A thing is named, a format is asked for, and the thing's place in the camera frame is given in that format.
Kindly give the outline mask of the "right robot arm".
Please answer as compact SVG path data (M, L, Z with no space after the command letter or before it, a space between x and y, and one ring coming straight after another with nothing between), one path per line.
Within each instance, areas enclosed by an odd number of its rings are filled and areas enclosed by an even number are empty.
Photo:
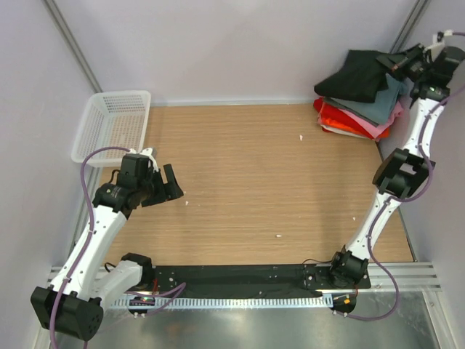
M337 252L327 270L335 288L352 288L368 279L373 247L393 211L422 196L432 182L435 163L430 142L445 104L454 96L448 88L455 70L464 61L458 47L443 47L432 58L430 48L418 44L397 54L381 54L377 63L393 78L410 79L413 126L401 148L394 149L373 177L377 192L365 221L355 237Z

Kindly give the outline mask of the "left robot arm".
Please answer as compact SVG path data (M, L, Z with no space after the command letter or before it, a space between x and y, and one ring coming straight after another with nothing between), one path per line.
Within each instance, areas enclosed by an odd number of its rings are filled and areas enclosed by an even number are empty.
M57 334L83 342L96 335L105 311L124 293L145 291L155 282L152 260L125 254L106 276L97 274L131 213L139 206L162 204L183 196L171 165L158 167L155 150L127 150L119 170L85 198L89 221L67 261L47 287L36 287L31 304L57 348Z

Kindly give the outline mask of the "black t shirt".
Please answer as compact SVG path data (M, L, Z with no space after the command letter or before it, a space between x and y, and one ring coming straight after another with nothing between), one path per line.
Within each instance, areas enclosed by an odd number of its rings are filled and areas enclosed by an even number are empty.
M373 103L376 93L388 88L389 71L376 58L389 54L376 50L348 51L340 69L314 86L315 94L360 103Z

